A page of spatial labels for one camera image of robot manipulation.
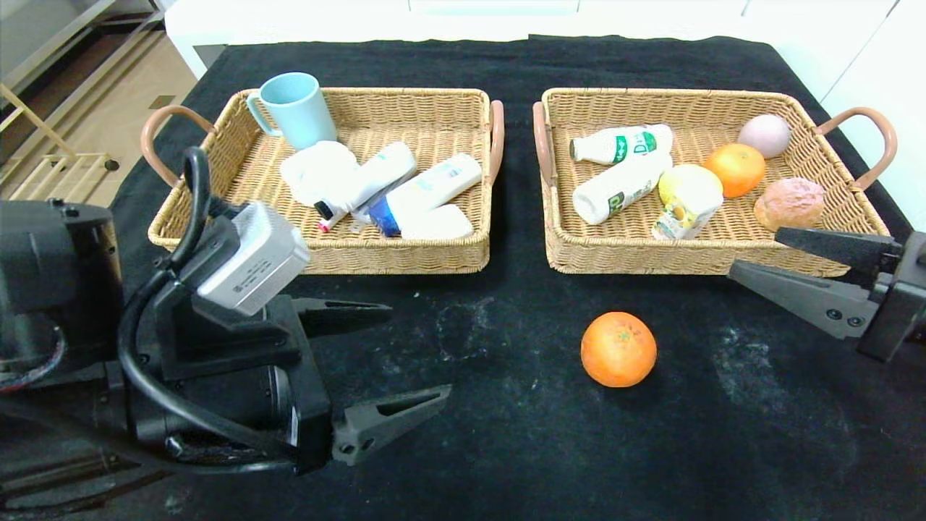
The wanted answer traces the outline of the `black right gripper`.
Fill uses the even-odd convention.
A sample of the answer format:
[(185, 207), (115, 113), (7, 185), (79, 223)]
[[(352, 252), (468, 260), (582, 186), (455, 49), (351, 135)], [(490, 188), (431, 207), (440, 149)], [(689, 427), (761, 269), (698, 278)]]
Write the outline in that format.
[(746, 260), (735, 260), (727, 278), (836, 339), (862, 336), (857, 352), (881, 362), (892, 360), (904, 345), (924, 345), (923, 233), (913, 233), (902, 246), (885, 235), (783, 226), (775, 241), (871, 276), (881, 271), (893, 271), (893, 276), (880, 304), (856, 284)]

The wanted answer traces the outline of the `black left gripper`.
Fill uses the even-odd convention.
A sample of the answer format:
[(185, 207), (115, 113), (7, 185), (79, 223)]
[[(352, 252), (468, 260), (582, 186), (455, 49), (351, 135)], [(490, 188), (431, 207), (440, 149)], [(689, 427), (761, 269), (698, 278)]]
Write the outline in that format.
[(125, 373), (139, 441), (200, 472), (364, 462), (442, 412), (449, 384), (364, 400), (334, 418), (311, 339), (391, 320), (384, 304), (272, 297), (252, 315), (188, 293), (136, 297)]

